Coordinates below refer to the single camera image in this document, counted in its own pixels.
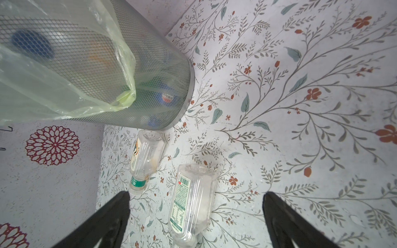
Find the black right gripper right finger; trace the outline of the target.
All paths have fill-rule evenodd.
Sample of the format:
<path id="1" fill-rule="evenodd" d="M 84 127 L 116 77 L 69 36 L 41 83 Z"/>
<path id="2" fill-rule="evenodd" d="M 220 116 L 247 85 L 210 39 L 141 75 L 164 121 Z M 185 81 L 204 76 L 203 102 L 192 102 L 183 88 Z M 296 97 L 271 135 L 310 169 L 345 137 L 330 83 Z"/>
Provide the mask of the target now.
<path id="1" fill-rule="evenodd" d="M 262 209 L 274 248 L 337 247 L 274 192 L 264 195 Z"/>

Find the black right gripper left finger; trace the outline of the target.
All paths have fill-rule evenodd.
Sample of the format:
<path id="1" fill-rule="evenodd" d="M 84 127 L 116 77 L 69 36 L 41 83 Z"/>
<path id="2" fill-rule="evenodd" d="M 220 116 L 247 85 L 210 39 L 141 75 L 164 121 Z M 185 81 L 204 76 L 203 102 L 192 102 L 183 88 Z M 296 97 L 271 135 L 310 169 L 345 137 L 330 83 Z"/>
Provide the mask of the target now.
<path id="1" fill-rule="evenodd" d="M 130 195 L 121 191 L 55 248 L 120 248 L 130 216 Z"/>

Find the small bottle green cap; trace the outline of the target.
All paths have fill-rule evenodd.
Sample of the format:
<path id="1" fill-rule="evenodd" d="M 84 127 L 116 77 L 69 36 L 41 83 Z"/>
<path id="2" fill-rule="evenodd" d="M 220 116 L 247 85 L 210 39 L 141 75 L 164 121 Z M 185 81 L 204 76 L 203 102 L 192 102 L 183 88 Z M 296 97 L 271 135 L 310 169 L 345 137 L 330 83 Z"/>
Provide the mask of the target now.
<path id="1" fill-rule="evenodd" d="M 165 141 L 160 132 L 150 130 L 138 132 L 130 163 L 129 187 L 132 194 L 143 193 L 150 176 L 157 170 L 164 149 Z"/>

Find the clear bottle green label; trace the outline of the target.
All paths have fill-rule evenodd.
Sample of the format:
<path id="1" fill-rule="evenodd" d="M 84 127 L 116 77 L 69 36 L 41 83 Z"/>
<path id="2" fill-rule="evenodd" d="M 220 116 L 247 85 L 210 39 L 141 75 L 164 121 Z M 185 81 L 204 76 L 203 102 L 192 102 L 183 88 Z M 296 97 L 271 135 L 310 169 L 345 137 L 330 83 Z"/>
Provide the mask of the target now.
<path id="1" fill-rule="evenodd" d="M 169 232 L 173 248 L 195 248 L 209 226 L 217 175 L 198 164 L 181 164 L 171 201 Z"/>

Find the crushed clear bottle blue cap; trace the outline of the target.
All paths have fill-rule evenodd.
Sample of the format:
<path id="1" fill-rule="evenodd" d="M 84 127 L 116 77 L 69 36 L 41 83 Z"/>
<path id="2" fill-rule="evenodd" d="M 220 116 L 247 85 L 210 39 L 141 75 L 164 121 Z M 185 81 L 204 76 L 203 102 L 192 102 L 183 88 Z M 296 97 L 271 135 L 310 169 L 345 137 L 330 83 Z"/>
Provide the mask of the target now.
<path id="1" fill-rule="evenodd" d="M 43 58 L 54 57 L 50 41 L 36 31 L 18 30 L 12 35 L 11 43 L 19 49 Z"/>

